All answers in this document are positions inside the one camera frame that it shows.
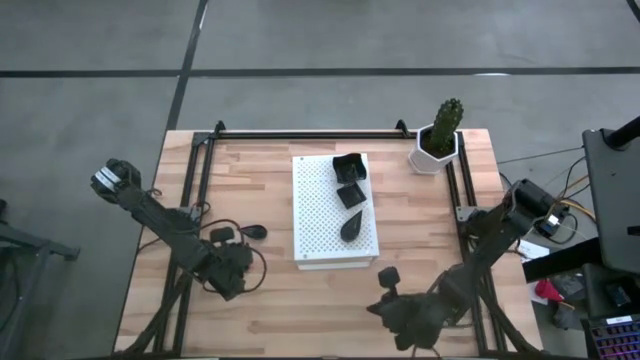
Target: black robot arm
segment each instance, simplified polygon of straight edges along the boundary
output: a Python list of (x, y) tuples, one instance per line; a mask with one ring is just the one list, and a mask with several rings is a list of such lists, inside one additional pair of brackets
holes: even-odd
[(380, 285), (390, 289), (367, 310), (382, 318), (382, 324), (395, 334), (398, 350), (411, 346), (431, 349), (445, 326), (455, 325), (469, 310), (478, 291), (492, 315), (505, 329), (518, 351), (537, 351), (515, 329), (502, 309), (479, 287), (482, 274), (534, 223), (544, 219), (554, 199), (528, 180), (518, 181), (502, 202), (490, 211), (476, 210), (462, 224), (460, 236), (478, 241), (477, 249), (464, 264), (452, 266), (440, 274), (425, 292), (401, 294), (395, 289), (400, 276), (393, 267), (378, 274)]
[(225, 300), (244, 291), (244, 272), (253, 262), (244, 244), (214, 246), (200, 240), (188, 213), (167, 209), (140, 188), (140, 172), (126, 161), (110, 159), (91, 177), (91, 188), (106, 201), (129, 211), (140, 224), (171, 247), (178, 266), (197, 281), (208, 282)]

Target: red object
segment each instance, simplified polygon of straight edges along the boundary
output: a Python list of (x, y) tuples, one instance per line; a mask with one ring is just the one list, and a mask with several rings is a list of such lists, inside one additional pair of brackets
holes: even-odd
[(562, 300), (564, 300), (558, 290), (556, 290), (553, 284), (551, 284), (551, 281), (547, 279), (538, 281), (536, 284), (536, 295), (543, 299), (549, 299), (557, 302), (562, 302)]

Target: butcher block tabletop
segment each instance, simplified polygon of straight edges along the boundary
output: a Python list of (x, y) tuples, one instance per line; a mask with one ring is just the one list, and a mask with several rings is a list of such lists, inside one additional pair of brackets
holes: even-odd
[[(498, 167), (485, 129), (462, 130), (479, 206), (494, 206), (503, 196)], [(193, 131), (167, 133), (154, 187), (166, 207), (178, 207)], [(265, 240), (247, 239), (262, 252), (268, 273), (262, 286), (226, 302), (194, 282), (185, 329), (183, 356), (207, 357), (400, 357), (393, 334), (365, 308), (384, 289), (378, 271), (395, 266), (400, 293), (424, 292), (436, 277), (461, 262), (453, 210), (444, 171), (436, 176), (412, 172), (407, 156), (415, 140), (216, 140), (203, 223), (233, 219), (240, 226), (261, 224)], [(204, 148), (198, 157), (192, 199), (196, 198)], [(380, 256), (368, 268), (301, 271), (293, 254), (292, 157), (366, 153)], [(461, 201), (466, 204), (459, 163), (454, 160)], [(142, 174), (151, 177), (153, 174)], [(208, 238), (211, 229), (203, 230)], [(156, 238), (145, 229), (140, 245)], [(114, 350), (130, 345), (160, 306), (169, 248), (157, 242), (136, 258)], [(261, 277), (255, 257), (247, 287)], [(505, 254), (492, 268), (500, 306), (534, 346), (540, 336), (520, 259)], [(174, 307), (174, 318), (177, 310)], [(489, 348), (495, 340), (483, 308)], [(470, 312), (460, 323), (470, 323)], [(173, 339), (169, 322), (167, 344)], [(445, 356), (477, 355), (473, 327), (444, 329), (435, 348)], [(417, 356), (434, 356), (419, 349)]]

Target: perforated white box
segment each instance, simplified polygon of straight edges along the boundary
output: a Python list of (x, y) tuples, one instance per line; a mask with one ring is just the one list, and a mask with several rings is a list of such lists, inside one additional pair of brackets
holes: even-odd
[[(367, 267), (380, 254), (370, 176), (358, 181), (367, 200), (345, 209), (336, 192), (342, 185), (336, 181), (333, 157), (293, 158), (293, 248), (300, 270)], [(370, 174), (367, 154), (362, 162)], [(360, 234), (346, 243), (340, 229), (360, 210)]]

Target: concrete floor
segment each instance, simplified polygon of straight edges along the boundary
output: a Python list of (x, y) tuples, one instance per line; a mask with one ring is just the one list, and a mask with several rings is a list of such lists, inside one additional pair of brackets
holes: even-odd
[[(197, 0), (0, 0), (0, 71), (180, 69)], [(585, 67), (640, 63), (624, 0), (211, 0), (194, 68)], [(151, 184), (174, 78), (0, 78), (0, 198), (16, 227), (82, 247), (41, 282), (24, 358), (106, 355), (140, 227), (95, 196), (110, 157)], [(638, 115), (640, 75), (191, 79), (178, 129), (390, 128), (431, 122), (449, 97), (486, 127), (498, 161), (579, 146)], [(501, 165), (549, 182), (580, 151)], [(576, 177), (584, 174), (577, 168)], [(591, 207), (590, 195), (578, 198)], [(586, 219), (580, 231), (595, 234)], [(544, 346), (585, 355), (582, 333), (536, 310)]]

